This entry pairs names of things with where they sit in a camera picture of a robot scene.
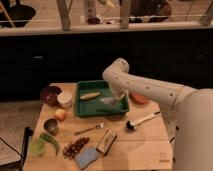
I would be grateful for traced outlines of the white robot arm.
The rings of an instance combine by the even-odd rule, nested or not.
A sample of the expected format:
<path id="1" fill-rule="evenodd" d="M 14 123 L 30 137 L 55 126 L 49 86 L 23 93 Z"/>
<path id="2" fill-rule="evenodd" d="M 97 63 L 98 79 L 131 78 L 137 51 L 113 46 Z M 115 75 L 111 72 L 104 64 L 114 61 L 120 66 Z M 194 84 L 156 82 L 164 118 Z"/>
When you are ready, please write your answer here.
<path id="1" fill-rule="evenodd" d="M 102 78 L 115 101 L 129 91 L 177 112 L 172 171 L 213 171 L 213 88 L 134 76 L 123 58 L 108 66 Z"/>

